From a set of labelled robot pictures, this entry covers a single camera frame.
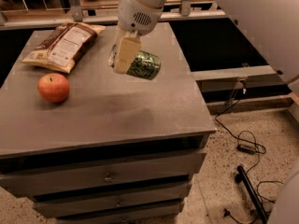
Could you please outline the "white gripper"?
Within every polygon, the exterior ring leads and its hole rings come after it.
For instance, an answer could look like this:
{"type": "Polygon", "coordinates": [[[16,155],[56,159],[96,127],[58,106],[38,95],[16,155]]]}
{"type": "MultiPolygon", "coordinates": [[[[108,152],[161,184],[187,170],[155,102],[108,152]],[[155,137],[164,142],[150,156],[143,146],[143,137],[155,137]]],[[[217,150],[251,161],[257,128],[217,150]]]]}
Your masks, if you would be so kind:
{"type": "Polygon", "coordinates": [[[156,26],[163,11],[164,0],[120,0],[118,18],[120,28],[116,29],[108,63],[119,74],[126,74],[141,50],[141,41],[137,37],[122,37],[122,30],[150,33],[156,26]]]}

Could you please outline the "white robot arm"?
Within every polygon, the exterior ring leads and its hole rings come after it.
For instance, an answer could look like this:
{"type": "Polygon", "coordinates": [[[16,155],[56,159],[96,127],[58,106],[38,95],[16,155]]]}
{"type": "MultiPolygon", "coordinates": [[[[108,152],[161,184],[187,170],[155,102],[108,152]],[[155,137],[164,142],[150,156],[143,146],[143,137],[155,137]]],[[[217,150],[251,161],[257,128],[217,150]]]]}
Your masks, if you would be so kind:
{"type": "MultiPolygon", "coordinates": [[[[140,37],[162,16],[166,0],[120,0],[109,63],[128,72],[141,50],[140,37]]],[[[236,28],[299,96],[299,0],[215,0],[236,28]]]]}

